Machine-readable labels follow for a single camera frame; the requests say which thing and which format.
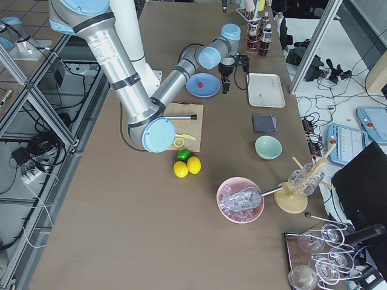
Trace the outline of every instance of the sauce bottle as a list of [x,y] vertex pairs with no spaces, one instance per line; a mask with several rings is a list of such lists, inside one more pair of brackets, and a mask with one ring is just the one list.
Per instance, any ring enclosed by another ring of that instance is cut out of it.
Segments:
[[258,53],[262,56],[265,56],[268,53],[271,42],[272,42],[272,26],[270,24],[267,24],[262,34]]

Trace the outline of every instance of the cutting board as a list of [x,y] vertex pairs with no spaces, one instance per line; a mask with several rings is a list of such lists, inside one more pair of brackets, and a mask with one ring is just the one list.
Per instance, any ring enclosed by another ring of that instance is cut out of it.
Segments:
[[164,112],[164,116],[170,115],[193,115],[197,114],[197,120],[191,119],[172,119],[171,121],[175,125],[176,134],[189,134],[196,138],[191,140],[184,138],[184,145],[182,147],[171,146],[168,150],[183,150],[189,149],[191,152],[200,151],[201,141],[201,126],[203,123],[203,105],[194,105],[186,103],[171,103],[168,105]]

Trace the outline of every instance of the blue plate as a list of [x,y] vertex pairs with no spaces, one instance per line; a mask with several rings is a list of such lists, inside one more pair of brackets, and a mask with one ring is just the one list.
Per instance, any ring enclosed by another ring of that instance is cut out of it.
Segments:
[[212,74],[194,74],[186,83],[186,88],[198,98],[208,98],[220,90],[220,81]]

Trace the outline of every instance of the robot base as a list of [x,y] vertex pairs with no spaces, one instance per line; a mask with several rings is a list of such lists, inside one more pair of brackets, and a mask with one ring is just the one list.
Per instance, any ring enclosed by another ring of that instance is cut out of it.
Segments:
[[[51,40],[36,40],[37,47],[49,47],[53,42]],[[17,47],[12,48],[10,56],[13,60],[32,60],[37,61],[43,56],[43,51],[40,52],[35,47],[31,49],[30,54],[21,53]]]

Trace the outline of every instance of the power strip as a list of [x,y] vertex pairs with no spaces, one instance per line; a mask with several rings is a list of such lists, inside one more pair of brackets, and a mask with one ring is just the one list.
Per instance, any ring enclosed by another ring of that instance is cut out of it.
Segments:
[[28,170],[25,174],[21,176],[21,178],[25,184],[29,184],[33,182],[36,178],[41,176],[42,173],[43,172],[41,172],[38,168],[35,167],[34,169]]

